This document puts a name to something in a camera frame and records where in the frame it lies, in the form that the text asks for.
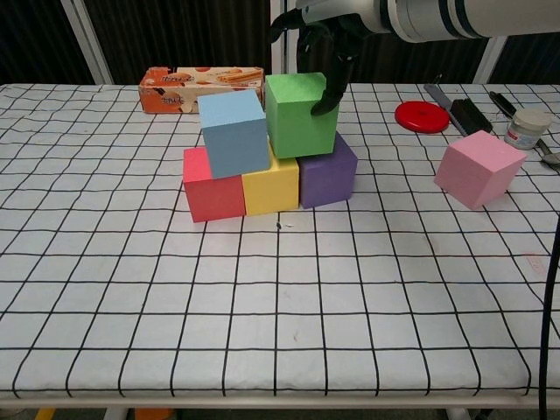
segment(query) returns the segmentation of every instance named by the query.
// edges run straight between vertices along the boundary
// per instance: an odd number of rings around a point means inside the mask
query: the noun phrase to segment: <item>foam cube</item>
[[[447,147],[435,182],[474,210],[508,189],[525,157],[515,147],[479,131]]]
[[[293,158],[278,160],[272,149],[269,149],[269,155],[272,165],[267,171],[241,175],[248,216],[299,207],[298,162]]]
[[[326,86],[322,73],[274,74],[266,78],[266,123],[277,158],[333,152],[339,107],[312,116]]]
[[[255,91],[201,96],[199,111],[215,179],[270,168],[266,117]]]
[[[348,200],[352,196],[358,158],[339,133],[331,154],[301,157],[297,162],[303,208]]]
[[[241,175],[214,178],[205,147],[184,151],[183,184],[192,221],[215,221],[245,215]]]

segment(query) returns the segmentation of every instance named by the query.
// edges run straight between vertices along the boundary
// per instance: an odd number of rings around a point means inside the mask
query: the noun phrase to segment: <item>small jar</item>
[[[516,149],[528,151],[552,124],[550,115],[538,109],[521,108],[515,112],[504,138],[507,144]]]

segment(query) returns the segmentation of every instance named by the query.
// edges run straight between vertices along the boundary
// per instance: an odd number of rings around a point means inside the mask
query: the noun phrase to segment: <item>dark background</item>
[[[266,0],[85,0],[115,83],[137,84],[151,66],[259,66],[270,72]],[[353,81],[470,83],[487,41],[407,44],[374,35]],[[331,47],[319,42],[312,69]],[[60,0],[0,0],[0,84],[93,83]],[[560,83],[560,34],[511,37],[492,83]]]

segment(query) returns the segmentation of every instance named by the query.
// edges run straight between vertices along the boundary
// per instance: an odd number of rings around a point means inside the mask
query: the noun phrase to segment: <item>grid tablecloth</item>
[[[499,135],[487,90],[560,114],[554,86],[441,87]],[[421,99],[349,88],[348,202],[193,224],[198,115],[146,115],[133,86],[0,87],[0,401],[534,395],[558,172],[532,150],[503,198],[468,211],[433,183],[459,133],[395,122]],[[557,389],[559,340],[555,325]]]

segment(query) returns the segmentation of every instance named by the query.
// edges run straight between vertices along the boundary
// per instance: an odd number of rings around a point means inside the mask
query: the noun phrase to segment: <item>metal frame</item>
[[[229,396],[229,397],[127,397],[127,398],[23,398],[0,401],[3,408],[107,408],[165,407],[184,409],[536,409],[538,397],[490,396]],[[560,395],[549,396],[549,408],[560,408]]]
[[[295,7],[296,0],[288,0],[286,10],[291,11]],[[286,73],[293,74],[298,72],[298,37],[299,31],[287,31]]]
[[[488,40],[488,44],[486,44],[486,50],[484,50],[484,54],[482,55],[482,59],[480,60],[479,68],[474,75],[472,83],[488,83],[507,41],[508,37],[490,38]]]
[[[70,21],[94,82],[98,85],[113,84],[113,76],[83,0],[60,0],[60,3]]]
[[[107,411],[105,411],[105,416],[103,420],[126,420],[127,415],[129,414],[129,409],[124,407],[109,407]]]
[[[447,420],[471,420],[468,409],[445,409]]]
[[[270,0],[270,23],[286,11],[285,0]],[[286,42],[284,37],[272,44],[272,74],[286,73]]]

